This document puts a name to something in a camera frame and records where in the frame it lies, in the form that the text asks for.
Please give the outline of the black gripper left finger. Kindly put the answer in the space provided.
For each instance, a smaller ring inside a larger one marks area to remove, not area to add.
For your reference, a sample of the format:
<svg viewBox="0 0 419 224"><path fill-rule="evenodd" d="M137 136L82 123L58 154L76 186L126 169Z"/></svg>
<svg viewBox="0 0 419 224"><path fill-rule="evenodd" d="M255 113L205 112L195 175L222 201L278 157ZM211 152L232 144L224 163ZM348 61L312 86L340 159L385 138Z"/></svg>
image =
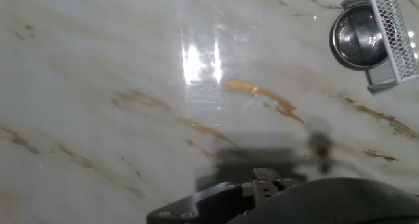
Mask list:
<svg viewBox="0 0 419 224"><path fill-rule="evenodd" d="M147 224L230 223L249 215L278 192L273 181L224 182L147 214Z"/></svg>

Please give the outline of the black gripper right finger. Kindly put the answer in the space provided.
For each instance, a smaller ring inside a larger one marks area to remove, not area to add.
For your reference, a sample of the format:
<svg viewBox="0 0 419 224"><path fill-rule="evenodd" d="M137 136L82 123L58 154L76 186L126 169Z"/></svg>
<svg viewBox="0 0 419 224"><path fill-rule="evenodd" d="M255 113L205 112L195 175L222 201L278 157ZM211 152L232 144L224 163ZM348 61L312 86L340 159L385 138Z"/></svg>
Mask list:
<svg viewBox="0 0 419 224"><path fill-rule="evenodd" d="M278 189L286 189L300 184L295 178L281 177L273 168L254 168L257 185L276 186Z"/></svg>

